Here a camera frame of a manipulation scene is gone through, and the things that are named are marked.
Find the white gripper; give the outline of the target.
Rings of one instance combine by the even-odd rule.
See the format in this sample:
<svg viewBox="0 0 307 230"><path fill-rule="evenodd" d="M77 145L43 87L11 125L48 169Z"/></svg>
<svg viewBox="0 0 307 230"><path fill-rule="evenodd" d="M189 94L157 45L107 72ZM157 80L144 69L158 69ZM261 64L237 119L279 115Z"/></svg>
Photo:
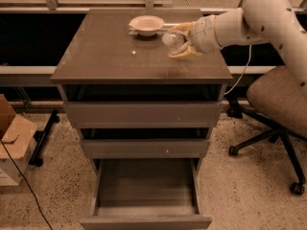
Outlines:
<svg viewBox="0 0 307 230"><path fill-rule="evenodd" d="M196 22L184 22L169 29L170 33L191 36L191 42L183 44L177 51L169 53L170 58L187 59L221 50L215 34L215 15L203 16Z"/></svg>

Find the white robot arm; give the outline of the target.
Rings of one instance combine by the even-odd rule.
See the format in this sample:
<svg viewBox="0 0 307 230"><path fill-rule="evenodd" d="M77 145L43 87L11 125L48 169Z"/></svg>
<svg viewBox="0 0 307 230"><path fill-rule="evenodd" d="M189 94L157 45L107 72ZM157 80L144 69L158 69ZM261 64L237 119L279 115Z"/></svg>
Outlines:
<svg viewBox="0 0 307 230"><path fill-rule="evenodd" d="M178 24L162 40L171 58L269 42L307 96L307 32L289 0L246 0L241 8Z"/></svg>

